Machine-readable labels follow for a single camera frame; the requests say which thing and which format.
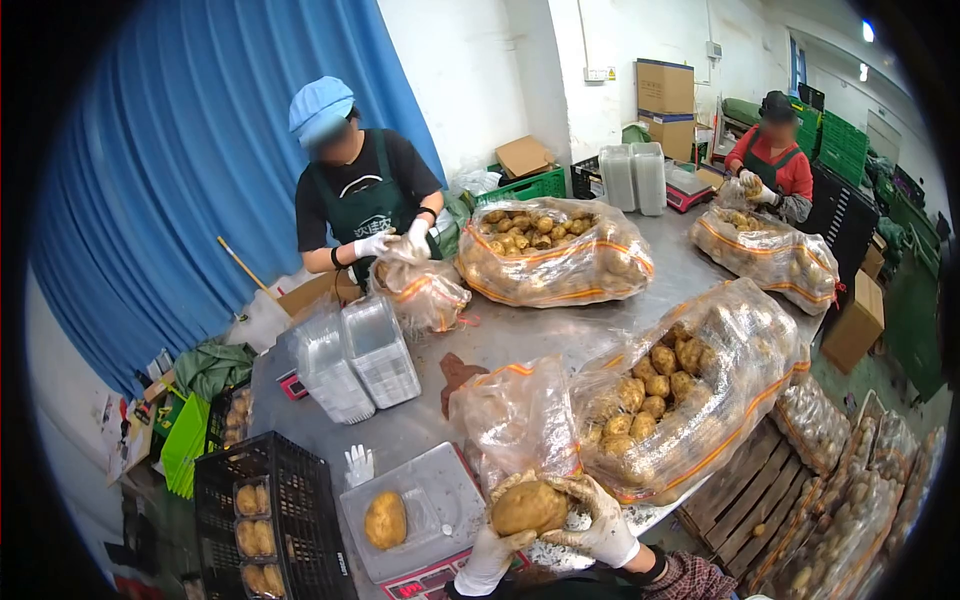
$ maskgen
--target woman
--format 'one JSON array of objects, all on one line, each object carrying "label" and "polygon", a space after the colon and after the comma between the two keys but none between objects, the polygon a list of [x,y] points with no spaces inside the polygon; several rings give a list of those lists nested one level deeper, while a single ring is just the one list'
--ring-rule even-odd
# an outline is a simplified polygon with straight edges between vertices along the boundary
[{"label": "woman", "polygon": [[[409,140],[392,130],[361,130],[353,92],[335,77],[307,84],[290,103],[290,132],[310,164],[297,182],[297,245],[310,273],[350,267],[366,290],[373,260],[406,234],[423,255],[440,258],[427,235],[444,208],[440,182]],[[325,248],[326,225],[340,242]]]},{"label": "woman", "polygon": [[771,91],[760,106],[760,123],[740,138],[724,161],[740,178],[747,200],[790,223],[806,221],[813,198],[813,174],[797,146],[797,127],[790,99]]}]

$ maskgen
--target kitchen scale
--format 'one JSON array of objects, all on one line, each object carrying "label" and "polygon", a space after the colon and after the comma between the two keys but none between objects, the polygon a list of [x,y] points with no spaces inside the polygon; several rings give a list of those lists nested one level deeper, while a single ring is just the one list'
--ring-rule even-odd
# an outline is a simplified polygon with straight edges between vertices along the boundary
[{"label": "kitchen scale", "polygon": [[[389,550],[374,548],[364,534],[364,516],[375,496],[400,494],[407,537]],[[344,516],[371,581],[393,600],[441,600],[444,585],[464,568],[486,502],[460,449],[450,442],[340,495]],[[521,554],[511,564],[530,562]]]}]

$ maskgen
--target green apron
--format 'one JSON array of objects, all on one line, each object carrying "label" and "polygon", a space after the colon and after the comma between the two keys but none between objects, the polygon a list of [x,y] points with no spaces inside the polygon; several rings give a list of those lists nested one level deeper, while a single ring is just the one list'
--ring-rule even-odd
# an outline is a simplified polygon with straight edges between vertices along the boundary
[{"label": "green apron", "polygon": [[[364,131],[373,139],[381,181],[345,198],[338,198],[327,184],[319,166],[311,162],[308,167],[320,192],[321,202],[324,203],[326,220],[333,230],[333,237],[341,244],[349,244],[370,237],[387,228],[396,228],[396,233],[402,235],[407,232],[417,217],[418,207],[410,202],[391,176],[387,147],[383,141],[383,130]],[[430,247],[431,258],[440,260],[440,248],[429,233],[426,236],[426,243]],[[374,260],[375,256],[367,256],[350,265],[357,283],[365,292],[370,266]]]}]

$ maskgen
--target brown cardboard box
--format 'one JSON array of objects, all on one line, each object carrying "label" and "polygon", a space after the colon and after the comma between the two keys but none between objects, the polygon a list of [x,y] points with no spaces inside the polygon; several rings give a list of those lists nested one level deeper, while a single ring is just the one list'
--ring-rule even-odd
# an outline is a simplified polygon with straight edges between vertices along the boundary
[{"label": "brown cardboard box", "polygon": [[856,272],[853,298],[824,338],[820,352],[843,374],[849,374],[883,333],[883,294],[863,271]]},{"label": "brown cardboard box", "polygon": [[659,114],[640,110],[637,117],[649,127],[650,138],[660,143],[663,155],[676,160],[690,160],[693,147],[692,114]]},{"label": "brown cardboard box", "polygon": [[496,149],[496,159],[510,179],[553,168],[553,155],[533,135],[525,135],[500,146]]},{"label": "brown cardboard box", "polygon": [[860,265],[860,270],[870,276],[870,279],[876,281],[876,276],[880,274],[880,269],[883,268],[883,254],[874,246],[870,244],[867,247],[867,255],[863,257],[863,264]]},{"label": "brown cardboard box", "polygon": [[350,281],[346,272],[336,271],[310,279],[299,288],[278,298],[276,302],[296,322],[298,314],[309,309],[313,302],[326,292],[330,292],[334,299],[339,298],[344,302],[352,302],[363,296],[360,286]]},{"label": "brown cardboard box", "polygon": [[666,114],[692,114],[693,67],[660,60],[636,60],[636,107]]}]

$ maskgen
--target mesh bag of potatoes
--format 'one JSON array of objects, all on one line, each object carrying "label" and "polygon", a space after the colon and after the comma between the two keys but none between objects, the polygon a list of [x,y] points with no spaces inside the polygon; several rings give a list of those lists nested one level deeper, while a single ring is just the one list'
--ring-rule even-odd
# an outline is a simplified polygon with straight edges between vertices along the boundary
[{"label": "mesh bag of potatoes", "polygon": [[917,517],[920,516],[920,510],[924,507],[927,495],[930,494],[933,480],[940,470],[946,442],[947,435],[943,426],[937,427],[926,436],[924,446],[917,452],[910,480],[903,491],[903,501],[897,510],[897,517],[894,518],[890,535],[884,542],[884,547],[891,556],[900,548],[917,523]]},{"label": "mesh bag of potatoes", "polygon": [[687,236],[719,265],[773,290],[810,315],[826,311],[840,276],[820,235],[771,217],[713,205]]},{"label": "mesh bag of potatoes", "polygon": [[386,296],[404,332],[442,332],[457,324],[457,316],[472,293],[460,283],[453,266],[413,254],[407,238],[389,248],[371,268],[371,294]]},{"label": "mesh bag of potatoes", "polygon": [[876,471],[858,472],[826,532],[811,537],[775,578],[772,597],[850,597],[890,532],[902,492],[902,485]]},{"label": "mesh bag of potatoes", "polygon": [[450,395],[450,422],[502,471],[481,473],[485,492],[503,474],[581,471],[568,378],[562,356],[550,354],[474,375]]},{"label": "mesh bag of potatoes", "polygon": [[775,300],[746,278],[715,286],[577,374],[584,469],[623,504],[672,504],[724,466],[808,368]]},{"label": "mesh bag of potatoes", "polygon": [[910,431],[903,415],[893,410],[887,411],[876,428],[870,468],[881,477],[905,484],[910,477],[910,469],[918,448],[920,445],[917,444],[917,438]]},{"label": "mesh bag of potatoes", "polygon": [[805,465],[821,477],[833,473],[850,436],[850,421],[812,375],[798,375],[777,398],[770,417]]},{"label": "mesh bag of potatoes", "polygon": [[535,198],[478,208],[455,264],[487,298],[535,308],[623,300],[654,276],[636,226],[594,200]]}]

